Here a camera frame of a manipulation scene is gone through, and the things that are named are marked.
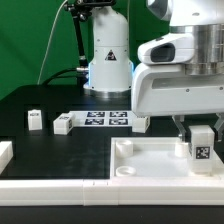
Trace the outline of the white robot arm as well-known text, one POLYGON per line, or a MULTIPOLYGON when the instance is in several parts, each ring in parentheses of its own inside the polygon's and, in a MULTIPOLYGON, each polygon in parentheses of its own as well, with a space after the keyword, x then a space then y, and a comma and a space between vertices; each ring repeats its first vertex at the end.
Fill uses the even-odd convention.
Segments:
POLYGON ((108 97, 131 91, 139 117, 215 113, 224 131, 224 0, 147 0, 148 9, 169 23, 169 33, 139 46, 140 64, 128 58, 128 31, 113 10, 93 11, 94 58, 88 92, 108 97))

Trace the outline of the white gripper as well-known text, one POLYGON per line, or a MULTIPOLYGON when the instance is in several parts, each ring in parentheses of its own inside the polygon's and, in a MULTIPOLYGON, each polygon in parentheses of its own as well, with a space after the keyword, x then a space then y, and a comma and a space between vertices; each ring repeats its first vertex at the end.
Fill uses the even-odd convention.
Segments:
POLYGON ((139 64, 134 72, 131 109, 139 117, 172 116, 182 142, 185 116, 217 113, 216 139, 224 132, 224 75, 188 76, 183 66, 139 64))

